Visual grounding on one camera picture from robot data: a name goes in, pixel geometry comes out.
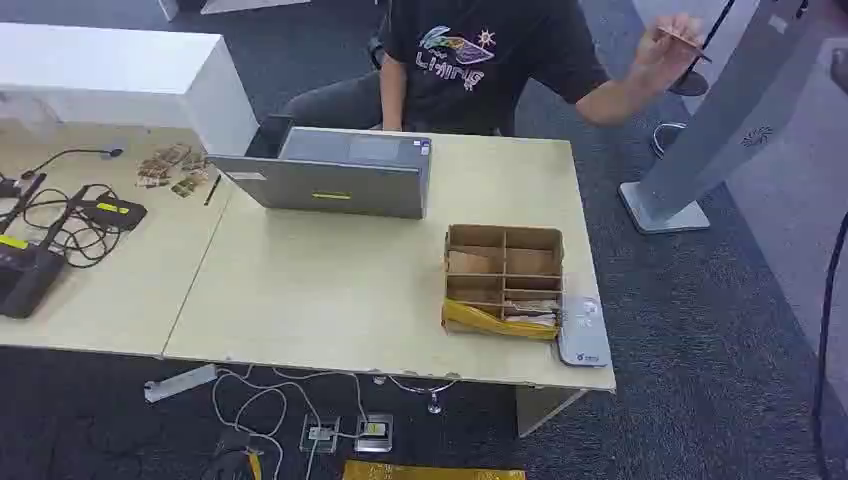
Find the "person's left hand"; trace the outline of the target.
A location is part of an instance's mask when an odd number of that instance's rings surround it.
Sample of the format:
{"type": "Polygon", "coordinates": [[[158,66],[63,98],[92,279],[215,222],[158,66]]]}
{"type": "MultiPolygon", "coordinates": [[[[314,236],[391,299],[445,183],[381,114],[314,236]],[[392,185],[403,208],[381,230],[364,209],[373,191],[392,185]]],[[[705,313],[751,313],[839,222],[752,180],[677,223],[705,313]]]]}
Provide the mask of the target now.
{"type": "Polygon", "coordinates": [[[645,87],[670,87],[699,58],[702,21],[687,13],[657,17],[640,39],[628,72],[645,87]]]}

